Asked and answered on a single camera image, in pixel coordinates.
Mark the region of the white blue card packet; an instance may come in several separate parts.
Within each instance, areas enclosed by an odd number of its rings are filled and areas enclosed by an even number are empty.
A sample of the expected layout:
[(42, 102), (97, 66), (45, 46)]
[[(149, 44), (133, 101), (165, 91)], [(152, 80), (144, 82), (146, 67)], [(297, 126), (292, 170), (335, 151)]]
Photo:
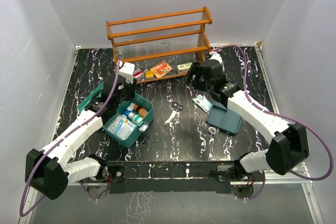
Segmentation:
[(209, 102), (203, 95), (198, 94), (193, 98), (193, 102), (199, 106), (205, 113), (208, 113), (212, 108), (212, 103)]

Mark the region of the brown orange-capped syrup bottle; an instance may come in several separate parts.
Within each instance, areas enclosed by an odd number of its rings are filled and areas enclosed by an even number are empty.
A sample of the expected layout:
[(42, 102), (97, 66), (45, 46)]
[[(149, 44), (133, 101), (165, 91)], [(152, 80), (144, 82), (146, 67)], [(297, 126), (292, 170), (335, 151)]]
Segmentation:
[(146, 108), (139, 106), (137, 104), (134, 106), (133, 109), (142, 118), (144, 118), (148, 114), (148, 111)]

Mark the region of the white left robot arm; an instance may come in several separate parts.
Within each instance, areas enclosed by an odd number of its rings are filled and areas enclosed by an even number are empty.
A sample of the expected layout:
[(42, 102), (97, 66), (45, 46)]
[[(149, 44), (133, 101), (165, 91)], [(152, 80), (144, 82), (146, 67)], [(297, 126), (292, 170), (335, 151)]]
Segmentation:
[(77, 149), (116, 115), (122, 102), (135, 98), (136, 79), (132, 74), (110, 75), (82, 101), (77, 119), (53, 142), (40, 150), (33, 148), (26, 156), (25, 183), (47, 198), (58, 198), (66, 187), (93, 177), (104, 181), (108, 177), (106, 162), (91, 155), (70, 163)]

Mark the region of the blue white small tube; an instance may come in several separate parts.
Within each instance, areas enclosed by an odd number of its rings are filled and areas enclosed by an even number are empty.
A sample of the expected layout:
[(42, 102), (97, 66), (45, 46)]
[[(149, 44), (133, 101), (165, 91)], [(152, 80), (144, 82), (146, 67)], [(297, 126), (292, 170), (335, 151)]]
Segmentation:
[(135, 103), (130, 103), (130, 104), (128, 105), (128, 107), (126, 108), (126, 110), (125, 110), (125, 112), (124, 112), (124, 115), (125, 115), (125, 116), (128, 116), (129, 113), (133, 111), (134, 107), (135, 107)]

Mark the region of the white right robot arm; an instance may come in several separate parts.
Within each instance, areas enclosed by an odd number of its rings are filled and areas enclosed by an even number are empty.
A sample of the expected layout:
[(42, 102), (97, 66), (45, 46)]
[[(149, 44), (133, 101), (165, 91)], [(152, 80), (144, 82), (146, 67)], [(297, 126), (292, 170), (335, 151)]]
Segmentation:
[(214, 59), (194, 62), (184, 77), (186, 85), (212, 98), (247, 121), (267, 141), (263, 151), (249, 152), (234, 161), (234, 174), (247, 180), (253, 172), (273, 170), (285, 175), (309, 157), (306, 128), (271, 115), (234, 81), (227, 81), (222, 65)]

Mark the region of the blue divided tray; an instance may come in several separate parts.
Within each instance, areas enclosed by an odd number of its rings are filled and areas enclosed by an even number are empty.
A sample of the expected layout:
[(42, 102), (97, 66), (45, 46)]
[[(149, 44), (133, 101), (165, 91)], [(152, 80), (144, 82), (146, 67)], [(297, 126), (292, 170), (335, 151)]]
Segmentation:
[(221, 132), (236, 135), (239, 132), (242, 117), (214, 101), (207, 117), (210, 126), (218, 128)]

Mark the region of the white green medicine bottle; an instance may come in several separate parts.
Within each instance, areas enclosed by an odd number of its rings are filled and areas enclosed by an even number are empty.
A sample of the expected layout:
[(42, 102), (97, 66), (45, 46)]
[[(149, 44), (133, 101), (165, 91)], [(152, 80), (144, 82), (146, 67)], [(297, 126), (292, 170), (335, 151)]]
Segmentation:
[(139, 125), (142, 123), (143, 121), (143, 117), (139, 116), (136, 113), (130, 112), (128, 114), (128, 118), (135, 124), (135, 125)]

